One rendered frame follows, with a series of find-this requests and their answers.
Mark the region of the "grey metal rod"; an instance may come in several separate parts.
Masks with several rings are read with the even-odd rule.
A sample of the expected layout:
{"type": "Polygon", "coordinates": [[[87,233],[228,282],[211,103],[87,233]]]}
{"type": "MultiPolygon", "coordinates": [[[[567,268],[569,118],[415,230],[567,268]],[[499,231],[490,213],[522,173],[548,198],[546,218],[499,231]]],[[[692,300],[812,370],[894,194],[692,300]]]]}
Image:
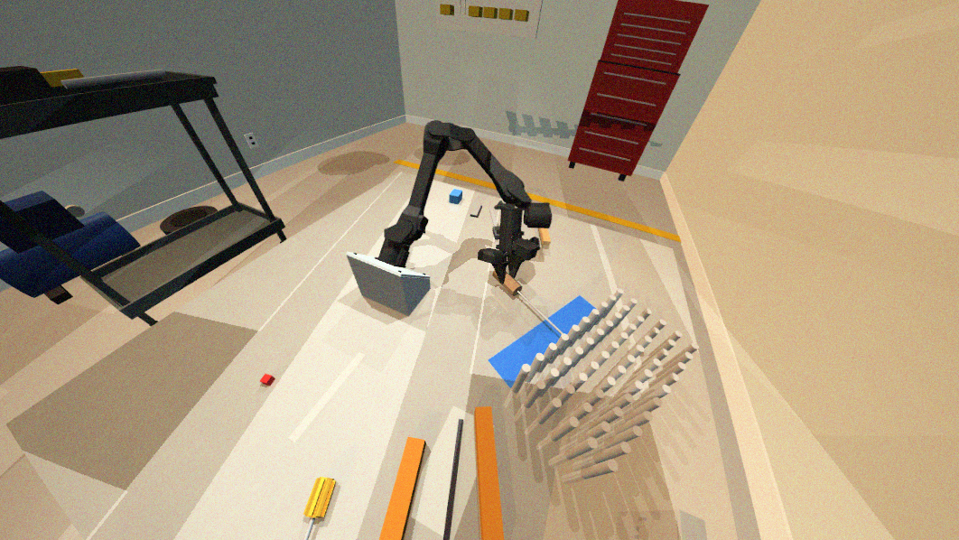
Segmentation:
{"type": "Polygon", "coordinates": [[[451,474],[451,481],[450,481],[451,486],[450,486],[450,493],[449,493],[449,499],[448,499],[448,505],[447,505],[447,511],[446,511],[443,540],[449,540],[450,533],[451,533],[452,514],[453,514],[453,508],[454,508],[454,494],[455,494],[455,488],[457,488],[457,474],[458,474],[459,459],[460,459],[460,452],[461,452],[462,424],[463,424],[463,419],[459,419],[458,431],[457,431],[457,443],[455,443],[455,450],[454,450],[454,457],[453,457],[453,464],[452,464],[452,474],[451,474]]]}

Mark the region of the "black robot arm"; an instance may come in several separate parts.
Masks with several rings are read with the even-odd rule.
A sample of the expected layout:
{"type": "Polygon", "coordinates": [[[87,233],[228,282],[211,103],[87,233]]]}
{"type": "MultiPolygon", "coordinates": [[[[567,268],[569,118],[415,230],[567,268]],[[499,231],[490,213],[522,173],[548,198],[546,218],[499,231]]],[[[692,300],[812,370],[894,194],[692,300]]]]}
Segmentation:
{"type": "MultiPolygon", "coordinates": [[[[409,204],[397,223],[384,229],[385,240],[375,259],[393,266],[405,267],[409,246],[423,233],[426,234],[429,219],[424,215],[424,206],[426,206],[438,163],[447,151],[467,150],[494,182],[498,194],[505,202],[500,200],[494,207],[501,209],[500,226],[502,228],[521,228],[523,210],[525,211],[524,223],[528,228],[550,228],[552,219],[550,203],[531,203],[532,200],[525,191],[523,181],[498,162],[472,128],[434,120],[424,127],[423,143],[424,154],[409,204]]],[[[520,233],[517,234],[517,238],[512,236],[509,239],[507,253],[509,256],[517,254],[528,261],[536,256],[540,248],[538,237],[531,237],[528,240],[528,238],[522,238],[520,233]]]]}

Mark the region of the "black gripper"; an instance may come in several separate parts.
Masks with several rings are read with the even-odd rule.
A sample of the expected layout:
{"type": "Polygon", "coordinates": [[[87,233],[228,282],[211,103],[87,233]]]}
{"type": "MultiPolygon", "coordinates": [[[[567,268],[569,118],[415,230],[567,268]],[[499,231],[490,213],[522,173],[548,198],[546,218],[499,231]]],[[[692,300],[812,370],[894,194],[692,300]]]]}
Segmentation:
{"type": "Polygon", "coordinates": [[[517,254],[512,254],[512,256],[509,256],[507,253],[509,239],[512,236],[517,238],[517,234],[520,233],[522,236],[524,236],[525,231],[521,231],[521,228],[500,227],[500,230],[497,230],[497,234],[499,234],[499,245],[496,245],[496,249],[484,248],[478,252],[478,260],[491,263],[496,271],[498,280],[502,284],[505,281],[507,265],[509,274],[515,279],[517,275],[517,269],[519,269],[521,264],[525,261],[522,257],[517,256],[517,254]]]}

